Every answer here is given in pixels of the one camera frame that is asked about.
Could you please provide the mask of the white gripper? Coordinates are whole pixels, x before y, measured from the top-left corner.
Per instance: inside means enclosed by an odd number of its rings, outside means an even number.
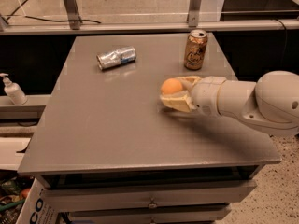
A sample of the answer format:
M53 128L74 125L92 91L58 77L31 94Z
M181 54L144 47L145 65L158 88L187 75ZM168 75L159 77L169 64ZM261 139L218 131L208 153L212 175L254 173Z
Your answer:
M186 76L178 77L184 90L173 94L161 94L160 99L164 106L180 112L189 113L196 110L205 116L218 116L218 93L225 77Z

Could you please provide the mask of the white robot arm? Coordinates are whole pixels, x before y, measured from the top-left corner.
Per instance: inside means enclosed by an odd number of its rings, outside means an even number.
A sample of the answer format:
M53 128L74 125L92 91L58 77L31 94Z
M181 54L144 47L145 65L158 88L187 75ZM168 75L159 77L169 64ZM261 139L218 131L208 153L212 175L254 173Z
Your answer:
M204 116L230 117L274 136L299 134L299 76L272 71L256 82L226 77L174 77L161 86L164 106Z

